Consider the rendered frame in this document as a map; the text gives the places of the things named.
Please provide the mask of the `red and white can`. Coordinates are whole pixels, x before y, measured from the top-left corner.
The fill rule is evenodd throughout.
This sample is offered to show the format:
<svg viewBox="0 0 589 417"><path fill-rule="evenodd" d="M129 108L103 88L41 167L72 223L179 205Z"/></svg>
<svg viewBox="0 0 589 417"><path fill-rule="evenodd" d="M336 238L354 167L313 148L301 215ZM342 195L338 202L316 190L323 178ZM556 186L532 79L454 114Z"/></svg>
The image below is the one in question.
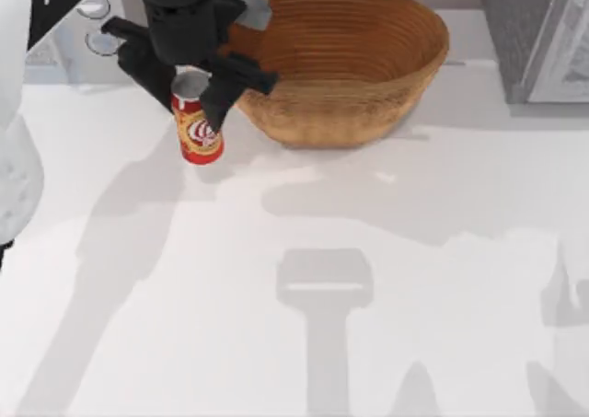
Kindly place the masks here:
<svg viewBox="0 0 589 417"><path fill-rule="evenodd" d="M177 72L171 84L171 106L177 124L180 152L197 166L215 162L224 152L224 139L213 131L200 97L208 75L196 69Z"/></svg>

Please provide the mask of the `round microwave knob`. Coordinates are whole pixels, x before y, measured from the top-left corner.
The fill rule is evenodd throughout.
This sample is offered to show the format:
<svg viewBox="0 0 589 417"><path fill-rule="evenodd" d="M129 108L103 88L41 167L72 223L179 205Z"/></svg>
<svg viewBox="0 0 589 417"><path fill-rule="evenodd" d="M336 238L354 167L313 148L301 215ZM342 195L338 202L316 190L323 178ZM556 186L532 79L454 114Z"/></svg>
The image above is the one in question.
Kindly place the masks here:
<svg viewBox="0 0 589 417"><path fill-rule="evenodd" d="M103 33L100 30L92 30L85 35L86 47L100 57L116 55L123 43L123 39L109 33Z"/></svg>
<svg viewBox="0 0 589 417"><path fill-rule="evenodd" d="M111 11L110 0L84 0L76 8L76 12L84 18L101 20Z"/></svg>

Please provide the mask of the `pale microwave oven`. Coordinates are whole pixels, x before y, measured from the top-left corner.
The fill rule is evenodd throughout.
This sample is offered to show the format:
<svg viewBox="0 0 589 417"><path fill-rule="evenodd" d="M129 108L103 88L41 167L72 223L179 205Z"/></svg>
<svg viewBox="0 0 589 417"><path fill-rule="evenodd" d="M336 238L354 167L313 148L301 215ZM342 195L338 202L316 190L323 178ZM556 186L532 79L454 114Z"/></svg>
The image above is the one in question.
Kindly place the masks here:
<svg viewBox="0 0 589 417"><path fill-rule="evenodd" d="M85 35L111 17L146 24L142 0L110 0L111 11L101 20L81 17L76 7L29 53L26 79L33 84L121 86L132 80L118 66L117 54L100 57L85 45Z"/></svg>

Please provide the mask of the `brown woven basket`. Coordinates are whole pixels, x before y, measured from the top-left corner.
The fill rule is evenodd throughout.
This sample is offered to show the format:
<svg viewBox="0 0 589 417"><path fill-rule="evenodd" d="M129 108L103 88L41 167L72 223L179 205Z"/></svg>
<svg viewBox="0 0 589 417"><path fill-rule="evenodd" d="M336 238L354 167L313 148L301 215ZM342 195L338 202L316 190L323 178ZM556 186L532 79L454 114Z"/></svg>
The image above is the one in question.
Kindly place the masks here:
<svg viewBox="0 0 589 417"><path fill-rule="evenodd" d="M263 31L233 25L223 52L279 76L238 108L272 140L301 148L365 145L391 132L445 62L450 32L416 0L268 0Z"/></svg>

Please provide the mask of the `pale framed cabinet door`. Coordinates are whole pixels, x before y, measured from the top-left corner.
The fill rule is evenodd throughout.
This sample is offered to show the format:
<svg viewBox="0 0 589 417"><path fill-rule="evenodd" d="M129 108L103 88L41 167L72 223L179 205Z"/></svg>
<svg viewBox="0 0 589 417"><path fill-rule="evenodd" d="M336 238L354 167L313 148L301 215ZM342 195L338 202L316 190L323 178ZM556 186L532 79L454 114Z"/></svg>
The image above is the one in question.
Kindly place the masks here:
<svg viewBox="0 0 589 417"><path fill-rule="evenodd" d="M551 0L533 61L530 102L589 104L589 0Z"/></svg>

